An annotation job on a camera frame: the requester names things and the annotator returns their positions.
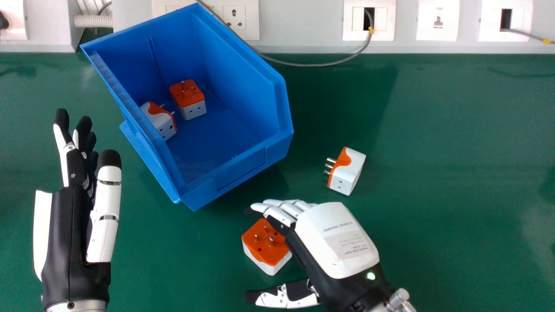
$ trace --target orange and white plug adapter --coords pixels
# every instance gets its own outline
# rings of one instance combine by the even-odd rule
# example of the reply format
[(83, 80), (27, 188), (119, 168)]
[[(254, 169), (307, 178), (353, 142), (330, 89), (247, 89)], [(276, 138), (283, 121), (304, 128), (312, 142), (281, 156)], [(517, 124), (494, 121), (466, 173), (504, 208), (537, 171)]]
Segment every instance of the orange and white plug adapter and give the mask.
[(268, 220), (258, 220), (241, 236), (243, 251), (262, 271), (274, 276), (291, 259), (285, 237)]
[(173, 114), (152, 101), (141, 105), (140, 110), (147, 116), (150, 123), (158, 130), (164, 141), (169, 140), (177, 133), (177, 124)]
[(366, 160), (366, 155), (343, 147), (341, 154), (337, 160), (328, 158), (324, 173), (329, 177), (327, 179), (327, 187), (347, 196), (351, 195), (356, 183), (359, 181), (362, 166)]
[(194, 80), (181, 80), (176, 84), (172, 84), (170, 86), (170, 93), (183, 119), (191, 120), (206, 114), (204, 93), (202, 93)]

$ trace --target robotic arm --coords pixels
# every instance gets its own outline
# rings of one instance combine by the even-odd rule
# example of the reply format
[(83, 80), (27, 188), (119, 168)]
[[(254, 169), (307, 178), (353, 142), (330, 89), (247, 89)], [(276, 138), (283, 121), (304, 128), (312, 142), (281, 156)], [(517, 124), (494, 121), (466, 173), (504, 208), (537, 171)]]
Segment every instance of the robotic arm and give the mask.
[(114, 150), (98, 157), (91, 128), (85, 116), (72, 137), (67, 111), (57, 111), (53, 130), (64, 187), (54, 194), (36, 191), (33, 261), (48, 312), (105, 311), (109, 302), (122, 162)]
[(265, 290), (249, 290), (245, 301), (268, 308), (322, 304), (337, 312), (416, 312), (408, 292), (394, 291), (376, 246), (342, 203), (265, 200), (251, 205), (281, 235), (308, 278)]

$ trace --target cable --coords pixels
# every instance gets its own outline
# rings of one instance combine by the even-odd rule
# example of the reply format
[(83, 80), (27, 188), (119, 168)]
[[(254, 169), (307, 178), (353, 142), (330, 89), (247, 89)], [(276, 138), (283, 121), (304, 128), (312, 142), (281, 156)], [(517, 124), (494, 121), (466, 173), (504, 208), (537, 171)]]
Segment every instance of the cable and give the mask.
[(372, 15), (370, 15), (370, 13), (367, 10), (364, 10), (364, 13), (366, 13), (366, 16), (368, 16), (368, 18), (370, 19), (370, 26), (368, 27), (368, 37), (366, 38), (366, 41), (364, 42), (364, 44), (362, 45), (362, 48), (360, 48), (357, 52), (351, 54), (350, 56), (340, 59), (338, 61), (333, 61), (333, 62), (329, 62), (329, 63), (316, 63), (316, 64), (302, 64), (302, 63), (290, 63), (290, 62), (286, 62), (286, 61), (280, 61), (278, 59), (269, 57), (269, 56), (265, 56), (264, 54), (262, 54), (260, 51), (258, 51), (257, 49), (253, 48), (250, 44), (248, 44), (246, 41), (244, 41), (233, 29), (231, 29), (231, 27), (229, 27), (227, 25), (226, 22), (224, 22), (224, 20), (219, 17), (213, 10), (212, 8), (210, 8), (209, 6), (206, 5), (206, 3), (204, 3), (203, 0), (196, 0), (203, 8), (205, 8), (208, 12), (210, 12), (217, 20), (220, 21), (220, 23), (222, 23), (223, 25), (225, 25), (231, 32), (233, 32), (237, 38), (239, 38), (244, 44), (246, 44), (249, 48), (251, 48), (256, 54), (258, 54), (261, 58), (267, 60), (267, 61), (271, 61), (277, 64), (282, 64), (282, 65), (287, 65), (287, 66), (292, 66), (292, 67), (328, 67), (328, 66), (334, 66), (334, 65), (339, 65), (339, 64), (343, 64), (345, 62), (348, 62), (352, 59), (354, 59), (355, 57), (359, 56), (365, 49), (366, 47), (368, 47), (368, 45), (370, 44), (370, 39), (372, 38), (372, 34), (374, 33), (374, 20), (372, 19)]
[(102, 6), (102, 8), (100, 8), (100, 10), (98, 10), (97, 15), (102, 14), (102, 12), (104, 12), (104, 10), (105, 10), (107, 7), (109, 7), (111, 4), (112, 4), (111, 1), (110, 1), (110, 2), (106, 2), (106, 4), (104, 4), (104, 5)]
[(521, 34), (521, 35), (523, 35), (523, 36), (530, 37), (530, 38), (532, 38), (532, 39), (541, 41), (541, 42), (543, 42), (543, 43), (545, 43), (545, 44), (555, 44), (555, 42), (552, 41), (552, 40), (549, 40), (549, 39), (546, 39), (546, 38), (542, 38), (542, 37), (539, 37), (539, 36), (536, 36), (536, 35), (533, 35), (533, 34), (530, 34), (530, 33), (527, 33), (527, 32), (518, 31), (518, 30), (516, 30), (516, 29), (502, 29), (501, 31), (502, 31), (502, 32), (507, 32), (507, 33)]

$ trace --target green table surface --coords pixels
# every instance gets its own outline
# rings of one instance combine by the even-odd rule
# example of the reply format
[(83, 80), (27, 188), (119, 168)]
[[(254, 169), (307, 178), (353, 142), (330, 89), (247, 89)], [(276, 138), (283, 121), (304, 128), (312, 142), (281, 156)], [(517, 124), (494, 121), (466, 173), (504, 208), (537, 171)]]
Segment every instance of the green table surface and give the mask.
[[(193, 213), (124, 138), (82, 53), (0, 54), (0, 311), (41, 310), (34, 190), (61, 185), (58, 107), (72, 126), (89, 115), (97, 148), (122, 155), (109, 311), (263, 311), (244, 290), (304, 277), (294, 261), (267, 276), (243, 254), (257, 220), (243, 209), (266, 198), (345, 203), (419, 311), (555, 309), (555, 56), (363, 55), (276, 69), (295, 126), (289, 155)], [(350, 197), (322, 181), (343, 146), (368, 155)]]

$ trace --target blue bin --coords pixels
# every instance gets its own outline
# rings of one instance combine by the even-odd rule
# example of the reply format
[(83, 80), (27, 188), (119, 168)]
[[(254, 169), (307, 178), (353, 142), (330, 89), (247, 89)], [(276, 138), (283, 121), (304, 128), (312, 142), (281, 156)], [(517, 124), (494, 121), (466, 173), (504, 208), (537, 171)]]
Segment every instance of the blue bin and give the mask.
[[(81, 45), (121, 109), (120, 129), (174, 203), (197, 210), (287, 155), (283, 77), (198, 4)], [(165, 142), (139, 106), (177, 111), (169, 86), (193, 79), (207, 114), (175, 119)]]

